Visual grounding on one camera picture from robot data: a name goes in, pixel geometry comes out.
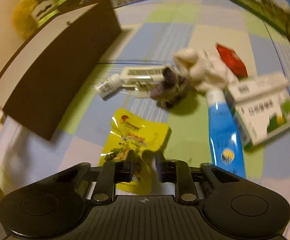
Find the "white tube cap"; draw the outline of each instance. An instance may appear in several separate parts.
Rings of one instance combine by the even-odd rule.
[[[208,106],[213,106],[216,103],[224,103],[226,102],[224,93],[219,88],[212,88],[207,91],[206,99]]]

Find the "open box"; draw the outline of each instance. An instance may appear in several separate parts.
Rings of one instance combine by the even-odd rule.
[[[1,71],[0,108],[50,140],[73,97],[121,31],[110,0],[55,15]]]

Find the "tube of cream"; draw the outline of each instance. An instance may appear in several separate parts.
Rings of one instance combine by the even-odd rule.
[[[244,158],[237,126],[220,89],[206,93],[209,145],[213,164],[245,178]]]

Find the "white bottle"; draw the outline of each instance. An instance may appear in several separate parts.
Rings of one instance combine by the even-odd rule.
[[[95,86],[96,93],[98,93],[101,98],[104,98],[120,88],[122,84],[123,81],[121,80],[119,74],[114,74]]]

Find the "red wrapper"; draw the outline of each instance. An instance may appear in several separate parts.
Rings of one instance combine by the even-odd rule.
[[[248,77],[245,64],[241,61],[233,49],[227,48],[218,43],[216,49],[222,61],[237,77]]]

